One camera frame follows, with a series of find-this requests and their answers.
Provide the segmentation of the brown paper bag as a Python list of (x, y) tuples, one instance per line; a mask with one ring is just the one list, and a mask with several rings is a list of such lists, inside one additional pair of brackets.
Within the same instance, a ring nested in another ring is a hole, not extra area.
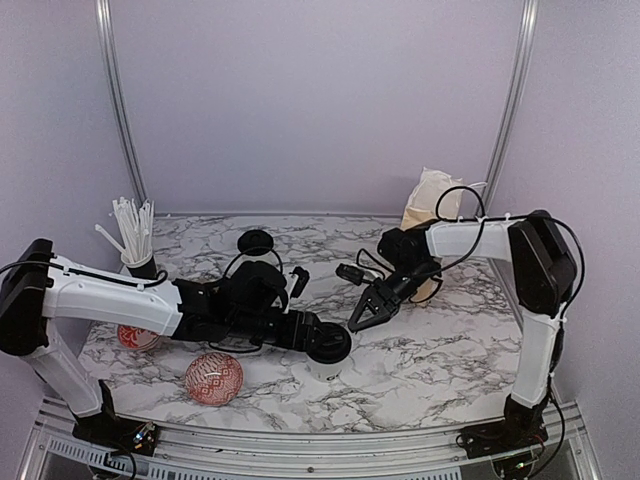
[(485, 181), (466, 184), (462, 178), (456, 179), (443, 171), (423, 167), (419, 181), (405, 205), (400, 229), (405, 231), (436, 219), (438, 200), (453, 187), (458, 187), (458, 190), (445, 196), (445, 199), (440, 203), (439, 213), (444, 218), (457, 218), (462, 201), (462, 186), (469, 187), (475, 193), (481, 193), (486, 185)]

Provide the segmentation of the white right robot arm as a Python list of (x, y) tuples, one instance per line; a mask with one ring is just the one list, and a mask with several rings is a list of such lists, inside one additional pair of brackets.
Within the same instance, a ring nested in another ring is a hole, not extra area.
[(445, 257), (454, 264), (472, 258), (508, 262), (523, 320), (509, 401), (534, 410), (545, 402), (562, 354), (565, 314), (578, 273), (560, 226), (547, 211), (536, 210), (514, 219), (430, 220), (407, 230), (388, 230), (377, 251), (393, 271), (364, 290), (348, 328), (358, 332), (389, 322), (423, 283), (446, 271), (440, 262)]

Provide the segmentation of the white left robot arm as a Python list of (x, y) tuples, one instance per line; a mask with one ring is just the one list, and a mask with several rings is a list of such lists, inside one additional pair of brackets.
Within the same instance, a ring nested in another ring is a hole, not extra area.
[(254, 346), (311, 353), (321, 326), (291, 300), (305, 273), (286, 279), (276, 267), (248, 261), (230, 278), (213, 282), (136, 279), (77, 264), (35, 240), (18, 261), (2, 268), (1, 350), (21, 357), (67, 403), (72, 415), (106, 445), (125, 438), (107, 388), (79, 363), (57, 332), (56, 318), (147, 330), (184, 342), (246, 339)]

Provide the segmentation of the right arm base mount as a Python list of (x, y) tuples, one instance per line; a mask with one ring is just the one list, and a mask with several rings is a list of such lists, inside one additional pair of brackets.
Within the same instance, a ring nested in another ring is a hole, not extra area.
[(462, 428), (456, 445), (465, 450), (469, 459), (502, 454), (531, 446), (544, 446), (548, 433), (541, 421), (528, 430), (505, 419)]

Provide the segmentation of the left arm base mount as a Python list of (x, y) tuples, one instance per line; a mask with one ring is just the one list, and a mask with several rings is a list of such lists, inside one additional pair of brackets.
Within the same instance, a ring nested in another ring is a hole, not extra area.
[(152, 456), (158, 443), (160, 429), (153, 422), (143, 422), (101, 413), (77, 418), (72, 435), (80, 440)]

